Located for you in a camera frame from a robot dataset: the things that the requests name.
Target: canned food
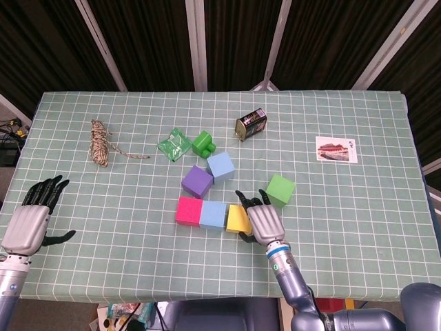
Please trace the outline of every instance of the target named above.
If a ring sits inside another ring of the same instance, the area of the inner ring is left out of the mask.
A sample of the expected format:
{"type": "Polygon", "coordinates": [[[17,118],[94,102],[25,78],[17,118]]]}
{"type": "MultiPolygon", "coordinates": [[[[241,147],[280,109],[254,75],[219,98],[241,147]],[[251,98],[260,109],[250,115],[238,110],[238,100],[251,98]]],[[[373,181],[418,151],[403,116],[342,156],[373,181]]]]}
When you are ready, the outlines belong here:
{"type": "Polygon", "coordinates": [[[245,115],[241,119],[237,119],[234,132],[241,141],[244,141],[253,134],[263,131],[266,124],[267,115],[262,108],[259,108],[250,112],[248,115],[245,115]]]}

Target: rope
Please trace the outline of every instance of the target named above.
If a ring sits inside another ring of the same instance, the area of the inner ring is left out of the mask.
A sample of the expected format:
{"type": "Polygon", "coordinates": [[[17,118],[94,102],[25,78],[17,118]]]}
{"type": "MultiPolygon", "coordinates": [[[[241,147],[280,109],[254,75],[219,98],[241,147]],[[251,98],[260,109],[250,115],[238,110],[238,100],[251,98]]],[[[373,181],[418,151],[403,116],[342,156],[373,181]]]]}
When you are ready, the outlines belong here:
{"type": "Polygon", "coordinates": [[[116,147],[113,143],[110,143],[107,139],[107,136],[112,135],[112,133],[108,132],[103,125],[103,122],[98,121],[96,119],[92,120],[92,131],[91,131],[91,139],[90,139],[90,156],[92,157],[93,162],[99,164],[100,166],[107,167],[107,157],[109,155],[109,148],[107,145],[110,145],[114,150],[118,153],[124,155],[125,157],[129,157],[131,159],[149,159],[148,155],[133,155],[123,152],[118,147],[116,147]]]}

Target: green plastic bag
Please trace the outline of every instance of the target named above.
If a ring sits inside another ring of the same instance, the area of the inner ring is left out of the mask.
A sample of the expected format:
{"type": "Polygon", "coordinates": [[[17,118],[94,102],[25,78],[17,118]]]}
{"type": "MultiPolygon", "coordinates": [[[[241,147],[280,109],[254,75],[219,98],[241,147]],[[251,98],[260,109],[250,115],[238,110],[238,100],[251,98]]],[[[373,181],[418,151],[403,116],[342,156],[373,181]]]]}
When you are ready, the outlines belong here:
{"type": "Polygon", "coordinates": [[[192,146],[192,142],[179,129],[174,128],[167,140],[158,144],[159,150],[167,155],[170,161],[175,162],[192,146]]]}

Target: table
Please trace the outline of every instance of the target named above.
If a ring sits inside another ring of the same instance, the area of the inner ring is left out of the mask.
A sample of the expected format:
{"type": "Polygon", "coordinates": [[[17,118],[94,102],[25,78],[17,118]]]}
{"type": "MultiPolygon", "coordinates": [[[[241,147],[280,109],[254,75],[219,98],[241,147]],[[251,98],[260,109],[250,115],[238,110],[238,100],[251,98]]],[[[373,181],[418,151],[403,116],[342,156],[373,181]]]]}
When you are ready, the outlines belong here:
{"type": "Polygon", "coordinates": [[[280,211],[293,254],[318,297],[392,300],[416,281],[441,284],[441,260],[398,92],[47,92],[39,104],[0,216],[0,235],[36,181],[70,180],[48,235],[77,234],[32,258],[23,298],[149,301],[278,297],[264,248],[236,234],[176,225],[181,179],[206,160],[170,163],[156,144],[172,128],[212,133],[236,177],[206,199],[238,203],[272,175],[296,183],[280,211]],[[267,128],[245,142],[235,120],[262,107],[267,128]],[[88,156],[99,119],[124,151],[100,168],[88,156]],[[317,161],[316,136],[354,138],[358,163],[317,161]]]}

